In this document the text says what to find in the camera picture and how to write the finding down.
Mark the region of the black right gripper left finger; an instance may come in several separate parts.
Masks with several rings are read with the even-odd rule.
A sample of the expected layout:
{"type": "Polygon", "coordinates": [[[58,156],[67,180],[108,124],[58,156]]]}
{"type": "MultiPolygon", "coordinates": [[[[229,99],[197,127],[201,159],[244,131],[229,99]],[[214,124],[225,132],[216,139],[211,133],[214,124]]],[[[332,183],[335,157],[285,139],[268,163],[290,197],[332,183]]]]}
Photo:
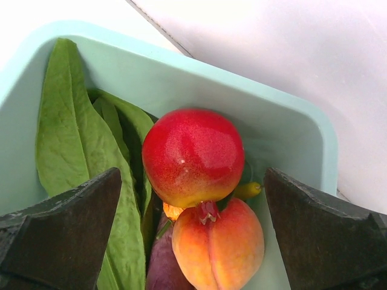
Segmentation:
{"type": "Polygon", "coordinates": [[[1,216],[1,289],[95,289],[121,187],[113,167],[1,216]]]}

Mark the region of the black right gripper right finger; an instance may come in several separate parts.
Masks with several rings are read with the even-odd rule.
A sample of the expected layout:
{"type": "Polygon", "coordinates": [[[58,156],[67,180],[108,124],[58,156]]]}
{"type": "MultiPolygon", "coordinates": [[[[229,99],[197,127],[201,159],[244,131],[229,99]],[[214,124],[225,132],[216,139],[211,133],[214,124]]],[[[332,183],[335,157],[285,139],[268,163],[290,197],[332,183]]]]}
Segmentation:
{"type": "Polygon", "coordinates": [[[386,215],[268,168],[264,188],[291,289],[386,289],[386,215]]]}

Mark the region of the yellow fake banana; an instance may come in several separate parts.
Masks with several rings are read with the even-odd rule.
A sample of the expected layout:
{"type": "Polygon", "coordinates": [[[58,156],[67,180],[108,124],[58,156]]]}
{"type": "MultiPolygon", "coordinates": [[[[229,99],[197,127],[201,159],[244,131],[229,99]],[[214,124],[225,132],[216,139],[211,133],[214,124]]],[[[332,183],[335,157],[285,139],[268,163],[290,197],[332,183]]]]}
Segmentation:
{"type": "Polygon", "coordinates": [[[259,195],[262,192],[263,186],[257,182],[249,182],[247,184],[238,185],[234,189],[234,197],[246,201],[259,195]]]}

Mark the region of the orange fake fruit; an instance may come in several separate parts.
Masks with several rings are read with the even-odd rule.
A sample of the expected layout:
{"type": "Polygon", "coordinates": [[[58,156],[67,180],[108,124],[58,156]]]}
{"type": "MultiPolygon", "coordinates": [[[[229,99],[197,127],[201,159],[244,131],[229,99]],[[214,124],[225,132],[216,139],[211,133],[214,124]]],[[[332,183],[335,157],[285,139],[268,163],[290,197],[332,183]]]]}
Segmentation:
{"type": "Polygon", "coordinates": [[[264,258],[264,235],[254,211],[231,199],[217,217],[200,221],[192,207],[178,217],[172,248],[184,276],[196,289],[242,289],[264,258]]]}

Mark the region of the purple fake eggplant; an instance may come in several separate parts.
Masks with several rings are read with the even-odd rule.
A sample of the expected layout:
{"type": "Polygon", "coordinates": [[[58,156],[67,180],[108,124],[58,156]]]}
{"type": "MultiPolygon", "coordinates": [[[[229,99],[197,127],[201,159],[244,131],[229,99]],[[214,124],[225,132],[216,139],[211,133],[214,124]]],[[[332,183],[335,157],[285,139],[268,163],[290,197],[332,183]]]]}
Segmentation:
{"type": "Polygon", "coordinates": [[[172,250],[173,226],[155,239],[149,261],[146,289],[195,289],[183,275],[172,250]]]}

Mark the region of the green fake leafy vegetable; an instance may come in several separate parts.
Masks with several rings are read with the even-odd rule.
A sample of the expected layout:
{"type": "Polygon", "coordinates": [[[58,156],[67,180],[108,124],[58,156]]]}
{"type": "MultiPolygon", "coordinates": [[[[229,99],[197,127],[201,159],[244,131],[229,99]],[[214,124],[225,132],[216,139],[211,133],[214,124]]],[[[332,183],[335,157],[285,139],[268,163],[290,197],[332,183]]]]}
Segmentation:
{"type": "Polygon", "coordinates": [[[99,289],[144,289],[153,241],[152,188],[141,146],[152,127],[139,107],[85,86],[76,44],[58,39],[45,73],[36,134],[39,180],[50,196],[116,167],[122,189],[99,289]]]}

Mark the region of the red fake apple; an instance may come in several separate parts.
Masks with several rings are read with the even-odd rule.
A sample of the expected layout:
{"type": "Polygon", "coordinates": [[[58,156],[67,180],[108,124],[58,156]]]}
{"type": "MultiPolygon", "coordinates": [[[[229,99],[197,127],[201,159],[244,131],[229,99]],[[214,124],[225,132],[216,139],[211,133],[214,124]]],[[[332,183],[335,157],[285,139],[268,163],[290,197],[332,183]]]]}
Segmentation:
{"type": "Polygon", "coordinates": [[[141,154],[158,197],[173,207],[196,209],[202,224],[217,220],[216,202],[236,188],[245,163],[236,127],[207,109],[162,116],[147,133],[141,154]]]}

